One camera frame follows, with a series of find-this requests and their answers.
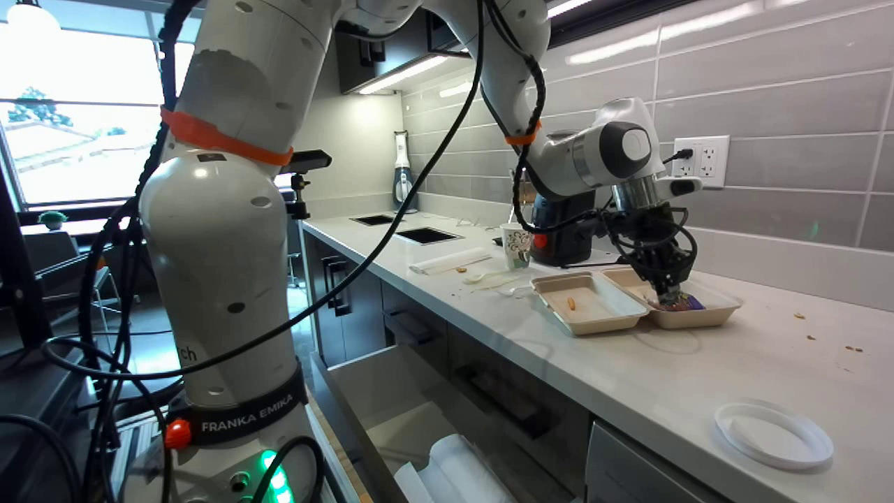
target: electrical outlet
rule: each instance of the electrical outlet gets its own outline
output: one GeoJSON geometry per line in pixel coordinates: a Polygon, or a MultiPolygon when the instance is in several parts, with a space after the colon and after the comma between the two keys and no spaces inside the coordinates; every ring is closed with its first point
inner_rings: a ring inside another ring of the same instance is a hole
{"type": "Polygon", "coordinates": [[[674,152],[693,147],[693,160],[675,160],[671,175],[698,175],[700,188],[724,188],[730,133],[720,138],[675,138],[674,152]]]}

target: window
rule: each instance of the window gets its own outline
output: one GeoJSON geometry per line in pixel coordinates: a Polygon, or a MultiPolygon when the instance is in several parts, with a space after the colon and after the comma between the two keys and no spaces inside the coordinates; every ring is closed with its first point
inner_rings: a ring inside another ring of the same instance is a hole
{"type": "MultiPolygon", "coordinates": [[[[94,27],[34,43],[0,26],[0,147],[22,209],[133,193],[161,103],[154,17],[136,17],[146,36],[94,27]]],[[[178,82],[189,54],[175,47],[178,82]]]]}

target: orange ring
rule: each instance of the orange ring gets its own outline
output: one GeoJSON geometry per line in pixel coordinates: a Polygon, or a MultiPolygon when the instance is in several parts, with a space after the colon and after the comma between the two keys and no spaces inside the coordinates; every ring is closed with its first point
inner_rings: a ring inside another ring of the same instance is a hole
{"type": "Polygon", "coordinates": [[[515,133],[515,138],[506,138],[508,145],[515,147],[526,147],[533,142],[536,131],[540,131],[543,122],[536,122],[536,129],[530,133],[515,133]]]}
{"type": "Polygon", "coordinates": [[[213,122],[203,122],[203,121],[185,114],[185,112],[161,108],[161,121],[167,122],[167,129],[175,140],[198,145],[198,147],[228,152],[228,153],[238,153],[238,157],[245,157],[245,160],[255,160],[262,164],[277,164],[277,168],[287,164],[293,157],[293,152],[267,152],[267,147],[244,142],[238,138],[227,138],[213,122]]]}

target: kitchen counter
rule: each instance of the kitchen counter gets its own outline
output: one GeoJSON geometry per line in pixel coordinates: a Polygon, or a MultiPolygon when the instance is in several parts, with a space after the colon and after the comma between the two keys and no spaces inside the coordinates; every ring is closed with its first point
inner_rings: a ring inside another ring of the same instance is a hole
{"type": "MultiPolygon", "coordinates": [[[[639,323],[572,337],[526,294],[533,275],[557,270],[506,275],[492,244],[498,228],[425,212],[404,217],[401,228],[414,227],[459,241],[418,247],[394,237],[372,265],[379,280],[716,491],[733,499],[892,499],[894,314],[695,270],[709,287],[742,300],[727,328],[668,332],[639,323]],[[492,259],[445,275],[407,268],[463,249],[487,249],[492,259]],[[740,399],[777,402],[819,421],[836,445],[833,467],[783,472],[727,446],[713,416],[740,399]]],[[[361,259],[386,227],[327,217],[308,221],[304,233],[361,259]]]]}

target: cabinet door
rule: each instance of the cabinet door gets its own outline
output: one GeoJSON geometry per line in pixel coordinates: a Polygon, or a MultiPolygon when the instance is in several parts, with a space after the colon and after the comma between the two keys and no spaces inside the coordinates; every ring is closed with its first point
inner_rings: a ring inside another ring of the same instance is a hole
{"type": "MultiPolygon", "coordinates": [[[[304,259],[313,301],[334,291],[358,265],[313,234],[304,234],[304,259]]],[[[313,318],[315,353],[325,365],[354,361],[389,347],[382,328],[382,294],[374,275],[361,275],[318,307],[313,318]]]]}
{"type": "Polygon", "coordinates": [[[591,421],[586,503],[716,503],[727,499],[617,430],[591,421]]]}

